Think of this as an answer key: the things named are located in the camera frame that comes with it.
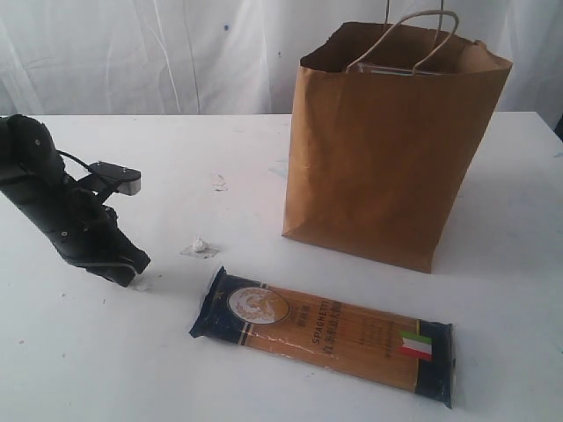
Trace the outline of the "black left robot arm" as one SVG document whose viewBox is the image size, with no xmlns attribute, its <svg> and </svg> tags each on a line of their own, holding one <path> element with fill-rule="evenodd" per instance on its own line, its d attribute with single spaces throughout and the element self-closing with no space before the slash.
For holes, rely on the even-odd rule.
<svg viewBox="0 0 563 422">
<path fill-rule="evenodd" d="M 150 263 L 119 229 L 106 200 L 141 189 L 138 170 L 107 162 L 86 164 L 73 178 L 68 153 L 45 124 L 21 114 L 1 119 L 1 192 L 49 240 L 68 264 L 127 287 Z"/>
</svg>

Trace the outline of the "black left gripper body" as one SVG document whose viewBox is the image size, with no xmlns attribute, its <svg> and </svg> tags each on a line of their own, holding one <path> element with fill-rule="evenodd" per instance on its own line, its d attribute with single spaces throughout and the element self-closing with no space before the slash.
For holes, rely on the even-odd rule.
<svg viewBox="0 0 563 422">
<path fill-rule="evenodd" d="M 73 266 L 120 266 L 117 214 L 67 173 L 8 179 L 8 200 Z"/>
</svg>

